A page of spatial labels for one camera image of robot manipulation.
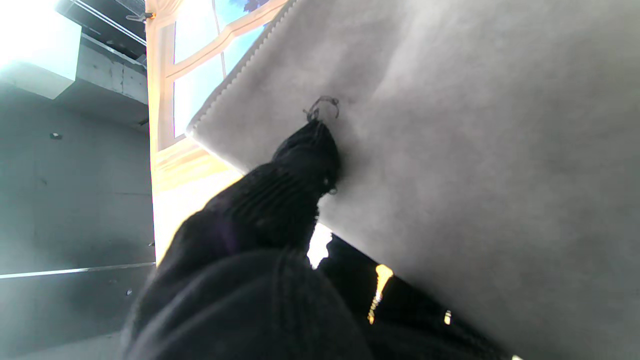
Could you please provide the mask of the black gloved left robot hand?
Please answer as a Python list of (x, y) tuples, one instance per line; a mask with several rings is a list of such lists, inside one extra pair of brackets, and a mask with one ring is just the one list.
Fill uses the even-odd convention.
[(398, 283), (367, 319), (376, 264), (343, 243), (307, 252), (340, 157), (320, 120), (186, 219), (123, 331), (121, 360), (509, 360)]

